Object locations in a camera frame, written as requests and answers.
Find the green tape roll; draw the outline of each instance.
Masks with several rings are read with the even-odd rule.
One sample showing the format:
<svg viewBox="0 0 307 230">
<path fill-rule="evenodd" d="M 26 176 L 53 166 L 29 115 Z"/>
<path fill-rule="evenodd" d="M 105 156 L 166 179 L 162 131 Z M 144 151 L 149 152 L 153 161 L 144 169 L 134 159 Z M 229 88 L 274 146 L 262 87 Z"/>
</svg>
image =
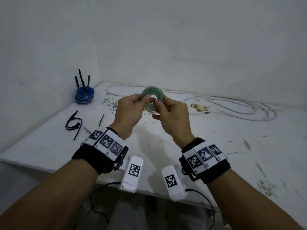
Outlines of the green tape roll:
<svg viewBox="0 0 307 230">
<path fill-rule="evenodd" d="M 164 93 L 161 89 L 155 87 L 155 86 L 149 86 L 146 89 L 143 90 L 142 94 L 141 94 L 141 99 L 146 95 L 149 94 L 151 95 L 155 95 L 157 97 L 157 100 L 165 103 L 165 99 L 164 99 Z M 154 103 L 150 103 L 147 105 L 147 107 L 145 108 L 147 111 L 157 111 L 156 105 Z"/>
</svg>

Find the forearm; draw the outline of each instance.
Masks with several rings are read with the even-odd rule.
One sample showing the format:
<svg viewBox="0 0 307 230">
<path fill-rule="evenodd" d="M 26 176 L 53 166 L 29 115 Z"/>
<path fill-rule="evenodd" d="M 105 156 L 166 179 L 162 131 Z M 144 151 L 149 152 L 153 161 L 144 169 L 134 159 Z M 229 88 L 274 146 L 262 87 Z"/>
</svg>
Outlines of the forearm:
<svg viewBox="0 0 307 230">
<path fill-rule="evenodd" d="M 231 169 L 207 186 L 234 230 L 302 230 L 285 211 Z"/>
<path fill-rule="evenodd" d="M 71 160 L 0 216 L 3 229 L 62 229 L 90 193 L 98 173 Z"/>
</svg>

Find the white wire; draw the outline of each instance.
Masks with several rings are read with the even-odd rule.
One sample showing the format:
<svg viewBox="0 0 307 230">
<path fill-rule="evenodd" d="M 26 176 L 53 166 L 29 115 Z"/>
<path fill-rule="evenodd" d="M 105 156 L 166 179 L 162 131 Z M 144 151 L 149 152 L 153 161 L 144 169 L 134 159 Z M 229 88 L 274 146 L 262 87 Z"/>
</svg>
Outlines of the white wire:
<svg viewBox="0 0 307 230">
<path fill-rule="evenodd" d="M 115 94 L 115 93 L 112 93 L 109 91 L 109 88 L 112 87 L 112 86 L 115 86 L 115 85 L 118 85 L 118 86 L 129 86 L 129 87 L 143 87 L 143 88 L 146 88 L 147 86 L 143 86 L 143 85 L 127 85 L 127 84 L 123 84 L 123 83 L 115 83 L 115 84 L 112 84 L 110 85 L 109 87 L 107 87 L 106 91 L 109 93 L 109 94 L 112 94 L 112 95 L 115 95 L 115 96 L 120 96 L 120 97 L 125 97 L 126 95 L 121 95 L 121 94 Z M 189 98 L 186 98 L 185 100 L 183 100 L 183 102 L 187 101 L 187 100 L 190 100 L 190 99 L 193 99 L 193 104 L 191 105 L 191 107 L 189 108 L 189 114 L 190 115 L 195 115 L 195 114 L 202 114 L 202 113 L 219 113 L 219 114 L 224 114 L 224 115 L 228 115 L 228 116 L 231 116 L 231 117 L 235 117 L 235 118 L 239 118 L 239 119 L 244 119 L 244 120 L 250 120 L 250 121 L 270 121 L 270 120 L 273 120 L 277 117 L 277 113 L 276 111 L 279 111 L 279 110 L 285 110 L 286 108 L 279 108 L 279 109 L 272 109 L 270 108 L 269 106 L 261 103 L 261 106 L 260 104 L 257 104 L 257 103 L 254 103 L 254 102 L 251 102 L 251 101 L 247 101 L 247 100 L 243 100 L 243 99 L 236 99 L 236 98 L 228 98 L 228 97 L 222 97 L 222 96 L 214 96 L 214 95 L 208 95 L 208 94 L 199 94 L 195 91 L 193 92 L 182 92 L 182 91 L 175 91 L 175 90 L 169 90 L 169 89 L 162 89 L 164 92 L 168 92 L 168 93 L 178 93 L 178 94 L 193 94 L 193 97 L 189 97 Z M 249 119 L 249 118 L 244 118 L 244 117 L 241 117 L 241 116 L 236 116 L 236 115 L 232 115 L 230 113 L 227 113 L 225 111 L 221 111 L 221 110 L 213 110 L 213 111 L 209 111 L 209 110 L 206 110 L 206 111 L 200 111 L 200 112 L 197 112 L 197 113 L 191 113 L 191 110 L 194 108 L 194 105 L 195 105 L 195 101 L 196 101 L 196 98 L 201 98 L 201 99 L 204 99 L 206 101 L 209 101 L 211 103 L 214 103 L 222 108 L 225 108 L 231 112 L 234 112 L 234 113 L 238 113 L 238 114 L 244 114 L 244 115 L 252 115 L 256 112 L 256 110 L 262 110 L 265 114 L 266 114 L 266 117 L 263 118 L 263 119 L 260 119 L 260 120 L 257 120 L 257 119 Z M 233 110 L 231 108 L 228 108 L 220 103 L 217 103 L 217 102 L 214 102 L 213 100 L 219 100 L 219 101 L 226 101 L 226 102 L 231 102 L 231 103 L 234 103 L 234 104 L 237 104 L 237 105 L 241 105 L 241 106 L 245 106 L 245 107 L 249 107 L 249 108 L 252 108 L 252 111 L 250 112 L 241 112 L 241 111 L 237 111 L 237 110 Z M 270 117 L 270 113 L 269 111 L 273 112 L 274 116 L 269 118 Z"/>
</svg>

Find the table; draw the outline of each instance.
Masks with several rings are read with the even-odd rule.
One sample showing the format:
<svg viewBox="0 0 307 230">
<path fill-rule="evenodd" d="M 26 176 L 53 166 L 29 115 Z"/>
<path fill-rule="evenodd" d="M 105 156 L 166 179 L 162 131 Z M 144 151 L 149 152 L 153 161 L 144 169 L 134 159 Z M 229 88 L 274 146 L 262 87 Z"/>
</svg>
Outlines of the table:
<svg viewBox="0 0 307 230">
<path fill-rule="evenodd" d="M 120 97 L 106 92 L 111 84 L 103 82 L 98 85 L 91 104 L 71 104 L 3 152 L 0 160 L 49 172 L 59 169 L 70 160 L 80 143 L 89 135 L 82 127 L 73 141 L 76 130 L 65 129 L 65 123 L 76 110 L 79 111 L 76 117 L 81 118 L 83 126 L 91 132 L 98 129 L 103 114 L 102 127 L 112 123 Z M 141 87 L 122 86 L 109 89 L 112 93 L 122 95 L 141 93 L 142 90 Z M 191 96 L 175 93 L 166 95 L 175 100 Z M 209 106 L 210 110 L 222 109 L 205 100 L 197 101 L 198 104 Z M 234 171 L 289 213 L 301 226 L 307 227 L 307 113 L 302 109 L 287 108 L 278 112 L 277 119 L 273 121 L 255 122 L 217 113 L 197 114 L 195 109 L 192 112 L 195 113 L 190 115 L 193 134 L 214 142 L 228 156 Z M 263 112 L 257 111 L 256 117 L 262 118 Z M 163 131 L 161 123 L 146 111 L 126 142 L 129 147 L 127 157 L 137 155 L 144 159 L 137 192 L 167 198 L 161 169 L 179 164 L 179 147 Z M 122 171 L 113 171 L 100 175 L 97 182 L 104 184 L 121 181 L 122 176 Z M 191 182 L 186 176 L 185 183 L 188 188 L 197 189 L 206 195 L 218 210 L 202 181 Z M 185 202 L 208 206 L 197 193 L 190 193 Z"/>
</svg>

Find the wrist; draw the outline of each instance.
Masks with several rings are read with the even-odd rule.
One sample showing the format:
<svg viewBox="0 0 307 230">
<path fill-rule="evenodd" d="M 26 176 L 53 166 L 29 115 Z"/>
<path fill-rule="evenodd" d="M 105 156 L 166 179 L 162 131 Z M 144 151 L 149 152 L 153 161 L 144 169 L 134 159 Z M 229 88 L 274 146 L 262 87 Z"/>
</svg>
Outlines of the wrist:
<svg viewBox="0 0 307 230">
<path fill-rule="evenodd" d="M 192 133 L 179 135 L 173 137 L 175 144 L 177 144 L 180 149 L 182 150 L 186 145 L 191 143 L 195 139 L 195 136 Z"/>
<path fill-rule="evenodd" d="M 123 140 L 127 139 L 126 137 L 127 131 L 125 130 L 122 124 L 113 122 L 109 127 L 112 128 L 114 131 L 116 131 L 120 138 L 122 138 Z"/>
</svg>

